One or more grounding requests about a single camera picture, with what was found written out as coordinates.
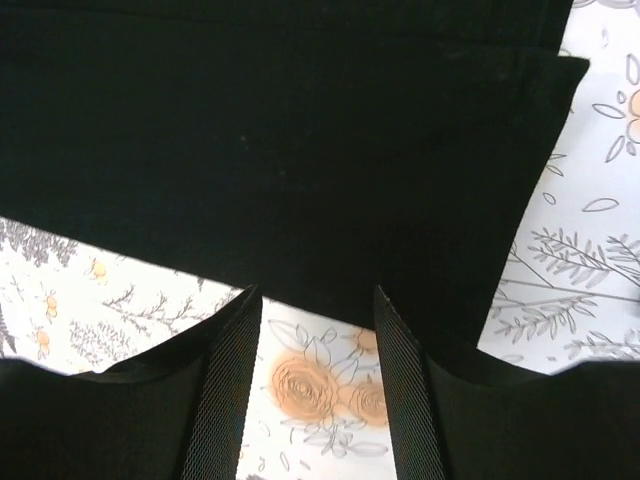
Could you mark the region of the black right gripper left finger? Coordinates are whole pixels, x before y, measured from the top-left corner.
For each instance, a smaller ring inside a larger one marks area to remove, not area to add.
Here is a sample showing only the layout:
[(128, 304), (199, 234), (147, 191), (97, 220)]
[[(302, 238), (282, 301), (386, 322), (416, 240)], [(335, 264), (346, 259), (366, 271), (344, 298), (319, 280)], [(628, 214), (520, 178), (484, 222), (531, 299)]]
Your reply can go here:
[(260, 333), (250, 287), (216, 314), (101, 373), (1, 363), (5, 479), (235, 476)]

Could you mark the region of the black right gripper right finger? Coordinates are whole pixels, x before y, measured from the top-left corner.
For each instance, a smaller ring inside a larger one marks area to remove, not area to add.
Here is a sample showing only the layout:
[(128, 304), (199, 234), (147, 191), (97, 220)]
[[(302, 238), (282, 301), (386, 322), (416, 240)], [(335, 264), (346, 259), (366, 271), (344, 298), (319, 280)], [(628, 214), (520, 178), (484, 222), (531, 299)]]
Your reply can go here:
[(635, 479), (639, 365), (554, 375), (492, 357), (374, 295), (377, 348), (401, 479)]

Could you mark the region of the black t-shirt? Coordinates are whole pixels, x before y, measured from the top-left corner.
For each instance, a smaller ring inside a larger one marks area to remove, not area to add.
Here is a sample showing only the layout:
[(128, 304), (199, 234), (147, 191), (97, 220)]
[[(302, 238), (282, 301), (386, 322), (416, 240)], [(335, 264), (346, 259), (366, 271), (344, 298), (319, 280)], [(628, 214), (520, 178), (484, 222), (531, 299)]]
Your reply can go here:
[(567, 1), (5, 1), (1, 213), (476, 342), (585, 60)]

